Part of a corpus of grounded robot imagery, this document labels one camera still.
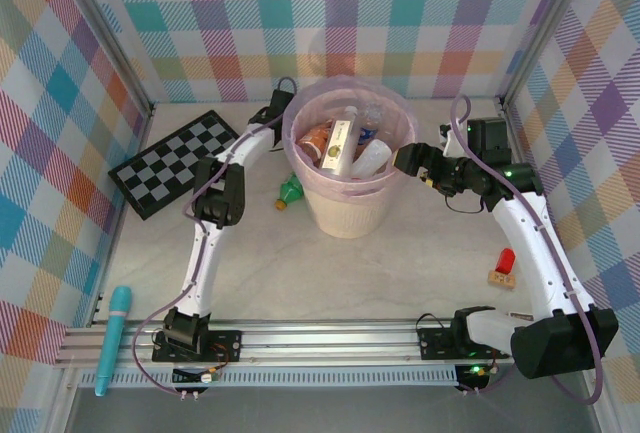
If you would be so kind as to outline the pink plastic bin liner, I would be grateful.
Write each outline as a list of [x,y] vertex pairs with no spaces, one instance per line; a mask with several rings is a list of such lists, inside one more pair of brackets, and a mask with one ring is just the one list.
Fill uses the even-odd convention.
[[297,140],[348,106],[382,110],[381,136],[393,151],[417,141],[418,124],[411,105],[393,90],[362,78],[338,75],[322,79],[295,95],[283,116],[282,146],[307,194],[344,203],[374,203],[401,190],[407,177],[391,164],[365,180],[346,180],[319,171]]

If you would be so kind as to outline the orange label plastic bottle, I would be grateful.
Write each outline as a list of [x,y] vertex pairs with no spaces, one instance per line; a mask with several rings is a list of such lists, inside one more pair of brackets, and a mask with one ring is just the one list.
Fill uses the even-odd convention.
[[322,158],[326,150],[330,129],[330,124],[320,124],[311,128],[299,139],[298,146],[313,162],[318,162]]

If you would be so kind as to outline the aluminium mounting rail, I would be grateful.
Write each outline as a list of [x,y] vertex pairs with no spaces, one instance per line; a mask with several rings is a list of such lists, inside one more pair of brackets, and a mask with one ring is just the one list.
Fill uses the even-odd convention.
[[[134,333],[139,325],[125,323],[117,355],[118,367],[135,366],[131,353]],[[152,335],[161,322],[152,321],[143,327],[136,340],[136,352],[141,364],[151,369],[154,344]],[[232,367],[294,367],[294,366],[391,366],[419,365],[421,349],[415,320],[336,320],[336,321],[220,321],[211,323],[211,330],[240,331],[240,355]],[[106,322],[89,328],[71,328],[65,333],[54,363],[56,368],[96,367],[100,356]],[[472,356],[426,360],[433,364],[512,363],[499,352],[485,350]]]

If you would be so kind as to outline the small black control board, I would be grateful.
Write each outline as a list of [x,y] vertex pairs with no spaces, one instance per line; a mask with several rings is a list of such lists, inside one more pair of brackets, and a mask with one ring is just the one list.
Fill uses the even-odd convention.
[[199,397],[220,379],[220,370],[213,367],[204,371],[174,369],[171,383],[182,401],[187,397],[197,401]]
[[487,388],[491,381],[491,369],[489,364],[456,365],[457,385],[455,388],[462,393],[471,393]]

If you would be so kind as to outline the aluminium side frame rail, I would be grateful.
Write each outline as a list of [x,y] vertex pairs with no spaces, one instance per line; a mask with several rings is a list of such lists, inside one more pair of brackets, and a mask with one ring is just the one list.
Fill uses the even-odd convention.
[[[152,105],[151,112],[149,113],[149,115],[144,121],[144,124],[143,124],[144,128],[142,130],[141,137],[139,139],[139,143],[136,148],[136,152],[139,152],[146,147],[150,130],[152,128],[152,124],[154,121],[155,111],[156,111],[156,106]],[[129,209],[128,201],[124,198],[123,195],[121,195],[121,197],[122,197],[122,201],[120,202],[119,209],[117,210],[117,215],[115,216],[115,220],[113,224],[113,232],[110,237],[108,249],[106,250],[106,256],[104,258],[104,261],[101,263],[100,269],[98,270],[96,280],[91,290],[90,303],[88,305],[86,314],[83,318],[82,326],[84,328],[90,328],[92,326],[94,321],[94,316],[100,308],[100,303],[104,296],[104,291],[103,291],[104,284],[106,282],[106,277],[108,276],[111,259],[117,247],[119,237],[121,235],[121,231],[125,222],[126,214]]]

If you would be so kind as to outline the white packet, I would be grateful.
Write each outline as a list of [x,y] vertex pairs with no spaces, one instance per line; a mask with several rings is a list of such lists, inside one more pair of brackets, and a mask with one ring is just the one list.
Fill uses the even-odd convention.
[[361,131],[356,107],[347,106],[332,122],[319,168],[328,175],[346,178],[350,174]]

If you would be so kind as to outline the cream plastic waste bin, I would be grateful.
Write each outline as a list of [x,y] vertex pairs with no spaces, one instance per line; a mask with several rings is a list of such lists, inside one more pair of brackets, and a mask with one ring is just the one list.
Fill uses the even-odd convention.
[[[382,172],[385,165],[376,174]],[[320,230],[336,238],[355,239],[363,237],[379,227],[392,204],[397,201],[402,189],[392,196],[366,204],[338,202],[314,192],[307,194],[305,190],[304,196],[310,213]]]

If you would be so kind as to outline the blue-capped clear plastic bottle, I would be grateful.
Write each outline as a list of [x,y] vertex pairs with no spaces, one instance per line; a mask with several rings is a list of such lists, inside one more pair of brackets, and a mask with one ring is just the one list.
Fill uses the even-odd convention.
[[383,119],[383,108],[378,103],[368,103],[359,112],[360,136],[358,145],[366,145],[374,139]]

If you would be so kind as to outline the aluminium frame post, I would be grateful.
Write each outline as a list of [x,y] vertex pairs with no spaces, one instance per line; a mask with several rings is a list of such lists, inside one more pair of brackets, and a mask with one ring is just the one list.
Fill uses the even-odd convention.
[[531,75],[542,50],[563,19],[571,0],[527,0],[522,24],[516,33],[515,45],[505,73],[496,88],[496,103],[503,111],[514,103],[526,80]]
[[86,21],[93,30],[98,42],[105,48],[106,54],[120,75],[133,101],[147,118],[153,116],[153,103],[146,94],[133,66],[125,55],[113,29],[104,15],[97,0],[76,0]]
[[46,426],[46,433],[65,433],[78,384],[81,379],[79,368],[64,369],[59,385],[54,395],[50,418]]
[[602,376],[602,392],[596,403],[592,405],[601,433],[621,433],[616,414],[613,393],[608,384],[606,374]]

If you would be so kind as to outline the printed wooden block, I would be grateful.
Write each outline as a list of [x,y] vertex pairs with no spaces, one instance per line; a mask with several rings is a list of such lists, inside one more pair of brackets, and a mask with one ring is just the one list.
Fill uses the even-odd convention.
[[496,270],[488,273],[487,282],[491,286],[508,290],[514,290],[516,287],[516,279],[512,274],[505,274]]

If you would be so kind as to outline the clear bottle red white label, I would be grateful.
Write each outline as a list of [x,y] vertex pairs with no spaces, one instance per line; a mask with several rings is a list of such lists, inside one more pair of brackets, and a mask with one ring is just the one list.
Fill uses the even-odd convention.
[[382,140],[373,139],[351,167],[351,178],[368,179],[383,167],[392,155],[390,147]]

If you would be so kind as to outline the teal plastic toy microphone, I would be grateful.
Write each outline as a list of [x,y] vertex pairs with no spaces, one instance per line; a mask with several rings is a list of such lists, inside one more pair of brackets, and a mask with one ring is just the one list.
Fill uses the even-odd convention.
[[109,302],[109,317],[96,368],[94,394],[104,397],[108,390],[117,361],[120,341],[126,317],[132,304],[132,290],[129,286],[117,286]]

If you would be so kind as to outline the black and grey chessboard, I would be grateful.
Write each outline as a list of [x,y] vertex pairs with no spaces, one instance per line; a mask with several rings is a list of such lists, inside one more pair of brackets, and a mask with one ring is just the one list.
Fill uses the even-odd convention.
[[239,138],[210,110],[108,172],[129,206],[146,220],[190,191],[197,163]]

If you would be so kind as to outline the green plastic bottle orange cap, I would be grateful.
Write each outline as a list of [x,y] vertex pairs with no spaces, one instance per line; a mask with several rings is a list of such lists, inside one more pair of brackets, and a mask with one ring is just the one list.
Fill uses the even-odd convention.
[[291,203],[304,197],[303,186],[295,173],[291,173],[279,188],[279,195],[275,201],[275,208],[285,210]]

